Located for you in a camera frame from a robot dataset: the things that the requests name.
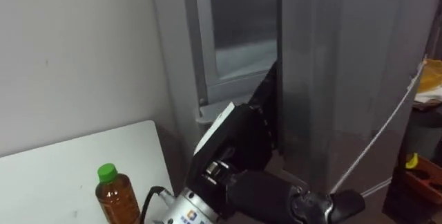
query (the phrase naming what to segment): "yellow object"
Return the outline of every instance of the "yellow object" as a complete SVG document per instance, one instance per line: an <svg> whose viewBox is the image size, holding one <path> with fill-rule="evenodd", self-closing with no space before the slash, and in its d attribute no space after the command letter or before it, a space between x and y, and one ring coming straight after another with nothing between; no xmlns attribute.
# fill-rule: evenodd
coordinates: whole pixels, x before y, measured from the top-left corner
<svg viewBox="0 0 442 224"><path fill-rule="evenodd" d="M433 59L425 59L425 61L418 93L430 91L442 84L442 61Z"/></svg>
<svg viewBox="0 0 442 224"><path fill-rule="evenodd" d="M408 160L407 163L405 163L405 168L413 169L417 166L418 163L419 163L419 157L417 153L413 153L411 159Z"/></svg>

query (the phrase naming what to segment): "white wall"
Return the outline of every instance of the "white wall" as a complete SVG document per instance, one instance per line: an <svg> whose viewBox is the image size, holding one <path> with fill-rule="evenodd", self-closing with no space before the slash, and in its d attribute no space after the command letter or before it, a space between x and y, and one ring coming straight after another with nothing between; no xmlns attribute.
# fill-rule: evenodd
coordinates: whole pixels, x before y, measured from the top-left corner
<svg viewBox="0 0 442 224"><path fill-rule="evenodd" d="M152 0L0 0L0 156L146 119L175 130Z"/></svg>

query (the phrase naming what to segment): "refrigerator door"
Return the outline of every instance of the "refrigerator door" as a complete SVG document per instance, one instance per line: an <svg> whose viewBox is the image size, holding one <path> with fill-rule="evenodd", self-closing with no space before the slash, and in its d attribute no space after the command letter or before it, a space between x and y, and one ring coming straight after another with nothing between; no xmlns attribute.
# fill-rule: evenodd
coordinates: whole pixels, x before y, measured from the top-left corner
<svg viewBox="0 0 442 224"><path fill-rule="evenodd" d="M407 92L438 1L281 0L286 171L313 190L336 184ZM340 189L365 192L391 177L414 92Z"/></svg>

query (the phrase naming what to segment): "red container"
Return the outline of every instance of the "red container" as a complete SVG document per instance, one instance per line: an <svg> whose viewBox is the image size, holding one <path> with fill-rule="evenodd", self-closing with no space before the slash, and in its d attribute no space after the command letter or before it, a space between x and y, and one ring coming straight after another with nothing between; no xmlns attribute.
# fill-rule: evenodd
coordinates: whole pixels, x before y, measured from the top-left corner
<svg viewBox="0 0 442 224"><path fill-rule="evenodd" d="M420 179L411 171L404 173L404 181L425 199L435 204L442 204L442 190L430 186L430 183L442 186L442 168L419 156L418 165L414 168L427 173L428 178Z"/></svg>

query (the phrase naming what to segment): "plastic bottle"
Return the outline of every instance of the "plastic bottle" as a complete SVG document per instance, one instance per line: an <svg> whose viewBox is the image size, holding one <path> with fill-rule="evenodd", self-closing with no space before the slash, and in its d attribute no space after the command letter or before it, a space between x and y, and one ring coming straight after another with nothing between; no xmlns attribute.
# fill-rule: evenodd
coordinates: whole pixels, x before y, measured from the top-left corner
<svg viewBox="0 0 442 224"><path fill-rule="evenodd" d="M95 189L106 219L111 224L138 224L140 208L129 177L119 174L114 164L98 169L99 184Z"/></svg>

